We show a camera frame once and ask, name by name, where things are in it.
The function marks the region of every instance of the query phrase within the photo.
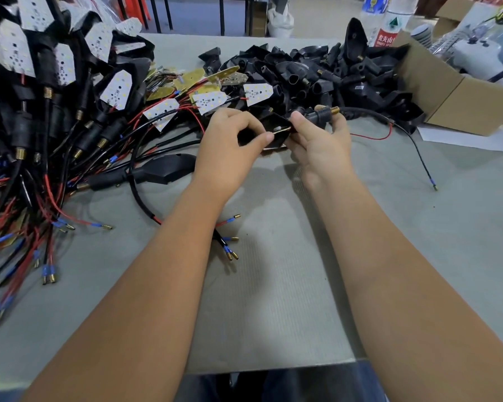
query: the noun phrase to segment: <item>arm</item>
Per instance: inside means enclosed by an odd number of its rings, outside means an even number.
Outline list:
[[[236,135],[245,127],[260,135],[239,147]],[[188,357],[216,219],[273,139],[249,113],[220,109],[213,115],[192,182],[171,214],[23,401],[173,400]]]
[[[287,142],[328,230],[371,364],[394,401],[503,401],[503,343],[356,177],[347,122]]]

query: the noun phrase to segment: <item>gray table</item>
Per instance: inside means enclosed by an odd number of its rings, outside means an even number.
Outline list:
[[[264,39],[148,35],[156,61],[192,69],[215,46],[222,60]],[[268,40],[290,51],[336,40]],[[383,136],[372,119],[354,132]],[[503,153],[422,142],[440,187],[434,192],[406,135],[385,141],[354,137],[353,161],[382,208],[409,240],[503,340]],[[189,177],[141,185],[143,197],[168,214]],[[156,227],[127,186],[78,194],[69,211],[114,224],[79,228],[59,250],[60,282],[42,287],[32,274],[0,327],[0,382],[30,382],[110,289]],[[364,356],[334,253],[288,152],[258,159],[222,217],[236,235],[240,260],[228,264],[217,245],[208,265],[188,372],[326,365]]]

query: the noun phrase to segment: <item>bottle label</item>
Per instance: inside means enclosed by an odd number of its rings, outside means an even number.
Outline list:
[[[362,11],[369,14],[383,14],[389,0],[364,0]]]
[[[411,15],[409,14],[403,15],[387,12],[373,46],[390,46],[401,29],[406,28],[410,17]]]

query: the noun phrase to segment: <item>water bottle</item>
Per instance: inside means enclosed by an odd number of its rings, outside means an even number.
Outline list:
[[[364,0],[359,20],[362,22],[363,29],[369,45],[372,45],[376,39],[376,34],[382,25],[383,17],[389,0]]]
[[[406,28],[417,9],[419,0],[390,0],[383,16],[382,25],[372,46],[390,46],[398,33]]]

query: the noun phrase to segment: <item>forearm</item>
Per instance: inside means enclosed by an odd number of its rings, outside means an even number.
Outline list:
[[[352,173],[313,192],[392,401],[503,400],[503,344]]]
[[[222,206],[192,183],[24,400],[173,400]]]

